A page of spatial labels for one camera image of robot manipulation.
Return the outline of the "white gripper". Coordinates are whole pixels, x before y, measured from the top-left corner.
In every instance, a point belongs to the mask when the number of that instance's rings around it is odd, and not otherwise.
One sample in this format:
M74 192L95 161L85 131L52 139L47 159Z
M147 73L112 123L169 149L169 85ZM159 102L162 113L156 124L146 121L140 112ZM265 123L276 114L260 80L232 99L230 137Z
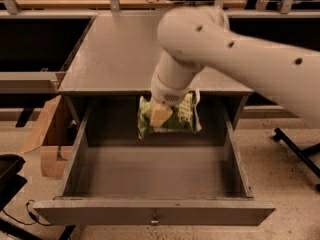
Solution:
M183 101L189 90L191 76L185 72L155 72L151 79L150 125L161 127L173 114L169 106Z

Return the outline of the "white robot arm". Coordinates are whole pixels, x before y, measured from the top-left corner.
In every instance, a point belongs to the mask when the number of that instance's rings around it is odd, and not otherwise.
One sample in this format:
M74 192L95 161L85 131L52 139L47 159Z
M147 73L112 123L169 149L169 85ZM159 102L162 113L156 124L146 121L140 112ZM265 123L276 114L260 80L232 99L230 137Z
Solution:
M154 100L184 99L195 76L214 68L309 123L320 125L320 53L234 33L217 7L179 7L157 28L163 48L151 80Z

